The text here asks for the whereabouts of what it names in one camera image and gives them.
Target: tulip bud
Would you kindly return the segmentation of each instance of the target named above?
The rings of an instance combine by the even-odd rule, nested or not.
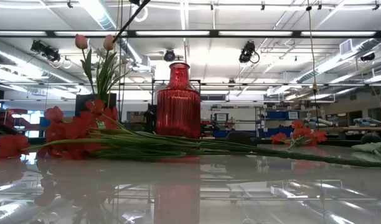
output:
[[[78,49],[85,50],[85,49],[88,48],[88,42],[85,39],[84,35],[78,35],[78,34],[76,34],[75,44],[76,44],[76,47]]]
[[[113,50],[115,48],[113,39],[114,38],[112,35],[107,35],[105,41],[103,42],[103,48],[105,48],[106,50]]]

